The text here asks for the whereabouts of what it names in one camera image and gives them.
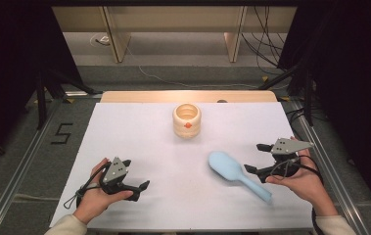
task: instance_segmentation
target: person's left hand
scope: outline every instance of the person's left hand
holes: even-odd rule
[[[109,160],[103,159],[99,164],[94,166],[91,174],[96,172],[102,165],[105,165]],[[99,172],[91,181],[91,183],[99,184],[99,180],[103,172]],[[73,215],[81,222],[87,224],[91,219],[99,216],[110,204],[120,200],[127,199],[132,196],[132,191],[121,191],[116,194],[108,195],[101,188],[87,190],[82,198],[78,208]]]

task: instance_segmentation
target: human hand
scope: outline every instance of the human hand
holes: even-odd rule
[[[302,165],[317,169],[313,160],[308,158],[310,157],[308,149],[298,151],[298,156],[301,157]],[[329,216],[338,214],[319,176],[308,169],[299,168],[298,172],[291,177],[268,176],[265,181],[288,187],[300,198],[312,203],[317,215]]]
[[[91,175],[102,165],[105,165],[108,161],[108,159],[103,159],[99,164],[94,166],[94,168],[91,170]],[[99,184],[102,174],[103,172],[99,172],[93,178],[91,183]],[[101,188],[87,190],[73,215],[81,222],[87,224],[91,219],[99,216],[110,204],[127,199],[132,195],[132,191],[121,191],[116,194],[108,195]]]

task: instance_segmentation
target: white tabletop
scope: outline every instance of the white tabletop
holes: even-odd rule
[[[97,104],[74,162],[52,225],[74,211],[63,207],[102,158],[132,160],[123,183],[150,180],[138,202],[115,203],[89,223],[113,231],[261,231],[312,227],[311,205],[289,189],[261,184],[272,193],[268,205],[240,182],[216,174],[209,153],[224,151],[241,166],[274,163],[256,144],[274,144],[293,132],[280,103],[197,103],[201,133],[181,139],[173,132],[177,103]]]

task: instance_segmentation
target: ceramic cup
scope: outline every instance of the ceramic cup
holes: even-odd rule
[[[201,130],[201,111],[192,104],[182,104],[173,110],[173,131],[176,135],[190,139]]]

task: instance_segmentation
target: long sleeve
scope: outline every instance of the long sleeve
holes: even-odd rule
[[[60,218],[45,235],[84,235],[86,232],[87,226],[74,215],[68,214]]]
[[[340,215],[317,216],[316,223],[325,235],[354,235],[355,232]]]

